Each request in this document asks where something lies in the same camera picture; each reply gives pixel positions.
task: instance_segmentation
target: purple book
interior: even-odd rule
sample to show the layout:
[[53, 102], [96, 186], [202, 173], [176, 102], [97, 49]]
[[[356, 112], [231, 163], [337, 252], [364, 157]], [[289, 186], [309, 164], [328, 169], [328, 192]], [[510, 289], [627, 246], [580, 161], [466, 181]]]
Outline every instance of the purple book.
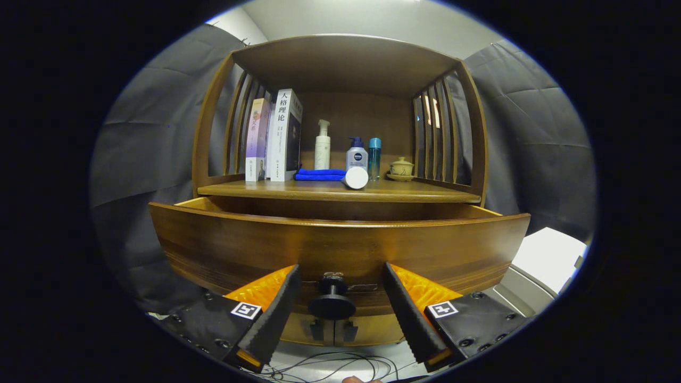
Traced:
[[270, 103], [264, 98], [253, 100], [246, 138], [246, 181], [265, 179], [265, 148], [270, 120]]

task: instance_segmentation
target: white pump bottle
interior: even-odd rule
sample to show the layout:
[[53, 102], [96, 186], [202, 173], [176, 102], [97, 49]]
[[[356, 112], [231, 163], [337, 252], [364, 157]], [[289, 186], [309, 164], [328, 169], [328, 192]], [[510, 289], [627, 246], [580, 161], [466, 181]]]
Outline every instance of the white pump bottle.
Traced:
[[331, 123], [319, 120], [319, 135], [315, 139], [315, 170], [328, 169], [331, 161], [331, 137], [328, 129]]

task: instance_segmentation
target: wooden cabinet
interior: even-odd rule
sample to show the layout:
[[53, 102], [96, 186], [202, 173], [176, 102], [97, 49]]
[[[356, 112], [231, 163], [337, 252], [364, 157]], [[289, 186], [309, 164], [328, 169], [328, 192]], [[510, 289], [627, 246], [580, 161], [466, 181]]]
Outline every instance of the wooden cabinet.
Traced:
[[[223, 174], [209, 176], [208, 148], [216, 105], [230, 71], [243, 74], [230, 102]], [[471, 184], [457, 179], [458, 131], [444, 81], [456, 72], [473, 139]], [[381, 172], [404, 156], [412, 182], [381, 179], [361, 190], [340, 182], [245, 183], [244, 119], [253, 98], [293, 88], [303, 104], [301, 162], [312, 168], [317, 121], [331, 121], [331, 167], [345, 167], [348, 136], [383, 142]], [[461, 60], [412, 44], [357, 35], [314, 35], [250, 46], [224, 60], [197, 122], [192, 179], [195, 198], [151, 203], [161, 246], [173, 269], [226, 294], [291, 264], [303, 289], [283, 339], [311, 339], [307, 303], [325, 272], [342, 273], [363, 324], [354, 344], [401, 337], [380, 281], [385, 261], [462, 294], [497, 284], [530, 216], [485, 210], [485, 120], [475, 83]], [[376, 328], [396, 328], [378, 331]]]

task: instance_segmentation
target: gray backdrop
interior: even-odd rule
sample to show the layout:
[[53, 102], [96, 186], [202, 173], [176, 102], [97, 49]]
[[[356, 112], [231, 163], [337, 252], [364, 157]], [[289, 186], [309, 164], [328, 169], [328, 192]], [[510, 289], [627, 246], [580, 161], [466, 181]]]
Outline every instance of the gray backdrop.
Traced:
[[[202, 292], [173, 273], [147, 204], [192, 197], [191, 151], [203, 97], [220, 62], [243, 46], [222, 29], [198, 27], [140, 70], [101, 127], [91, 164], [91, 214], [106, 262], [145, 311], [167, 313]], [[465, 61], [488, 126], [486, 208], [532, 214], [528, 234], [548, 226], [587, 240], [595, 227], [595, 169], [570, 101], [508, 41]], [[240, 70], [232, 72], [218, 103], [211, 175], [221, 171], [228, 101], [239, 75]], [[463, 133], [462, 157], [470, 163], [468, 110], [458, 81], [450, 78], [449, 85]]]

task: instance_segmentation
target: wooden shelf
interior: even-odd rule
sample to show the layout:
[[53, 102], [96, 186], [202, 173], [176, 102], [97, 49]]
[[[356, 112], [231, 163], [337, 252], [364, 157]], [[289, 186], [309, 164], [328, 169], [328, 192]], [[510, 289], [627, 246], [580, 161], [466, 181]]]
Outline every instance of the wooden shelf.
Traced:
[[422, 46], [360, 35], [291, 37], [232, 55], [271, 91], [293, 88], [296, 93], [365, 93], [407, 100], [460, 61]]
[[353, 190], [338, 181], [233, 181], [198, 188], [199, 195], [348, 202], [480, 202], [480, 196], [420, 182], [381, 179]]

